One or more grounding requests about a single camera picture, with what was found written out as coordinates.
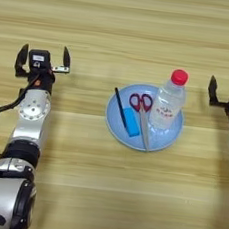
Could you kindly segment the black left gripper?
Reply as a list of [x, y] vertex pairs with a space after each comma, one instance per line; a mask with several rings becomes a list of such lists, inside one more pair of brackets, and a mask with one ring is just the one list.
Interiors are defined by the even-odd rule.
[[55, 73], [69, 73], [70, 68], [70, 54], [68, 48], [64, 47], [63, 50], [63, 64], [64, 66], [51, 67], [47, 69], [32, 68], [29, 72], [23, 69], [23, 65], [26, 64], [28, 57], [29, 45], [25, 44], [16, 56], [15, 76], [26, 77], [28, 79], [27, 90], [45, 90], [48, 94], [52, 93], [52, 85], [55, 83]]

